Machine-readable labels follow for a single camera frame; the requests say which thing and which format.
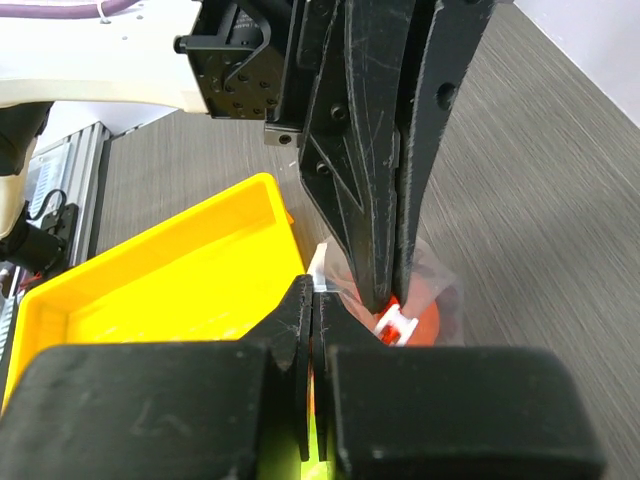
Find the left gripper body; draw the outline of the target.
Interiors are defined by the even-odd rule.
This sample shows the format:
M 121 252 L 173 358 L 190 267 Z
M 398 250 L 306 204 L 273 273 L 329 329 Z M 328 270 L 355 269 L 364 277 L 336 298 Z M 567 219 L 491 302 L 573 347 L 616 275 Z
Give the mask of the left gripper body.
M 272 146 L 298 147 L 311 115 L 333 1 L 204 1 L 174 41 L 213 119 L 264 124 Z

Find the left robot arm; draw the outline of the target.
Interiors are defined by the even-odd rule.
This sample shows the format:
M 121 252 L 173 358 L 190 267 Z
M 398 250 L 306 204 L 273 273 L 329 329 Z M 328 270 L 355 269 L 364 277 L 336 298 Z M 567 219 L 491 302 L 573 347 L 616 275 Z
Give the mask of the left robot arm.
M 422 198 L 491 1 L 88 1 L 1 6 L 1 256 L 46 271 L 24 176 L 57 101 L 261 120 L 373 313 L 409 295 Z

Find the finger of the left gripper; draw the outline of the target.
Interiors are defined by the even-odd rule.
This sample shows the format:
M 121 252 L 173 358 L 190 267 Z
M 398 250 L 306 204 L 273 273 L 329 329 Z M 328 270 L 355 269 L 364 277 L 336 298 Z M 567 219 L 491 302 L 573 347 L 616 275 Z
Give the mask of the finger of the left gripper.
M 401 6 L 338 1 L 300 152 L 302 184 L 371 312 L 391 296 Z
M 407 37 L 398 87 L 397 213 L 393 295 L 409 297 L 421 202 L 454 102 L 495 3 L 418 1 Z

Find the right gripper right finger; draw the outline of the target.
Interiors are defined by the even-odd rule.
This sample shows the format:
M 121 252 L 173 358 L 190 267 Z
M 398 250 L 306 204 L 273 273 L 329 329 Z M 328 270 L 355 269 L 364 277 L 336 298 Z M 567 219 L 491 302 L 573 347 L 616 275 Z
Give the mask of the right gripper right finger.
M 600 479 L 577 385 L 531 347 L 388 347 L 316 298 L 316 438 L 333 479 Z

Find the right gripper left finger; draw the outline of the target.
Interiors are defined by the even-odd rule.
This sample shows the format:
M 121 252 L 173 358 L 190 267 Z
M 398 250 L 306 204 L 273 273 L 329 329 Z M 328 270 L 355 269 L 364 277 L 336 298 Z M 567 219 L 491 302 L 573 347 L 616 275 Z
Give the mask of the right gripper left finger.
M 68 345 L 1 417 L 5 479 L 297 479 L 309 457 L 313 283 L 235 341 Z

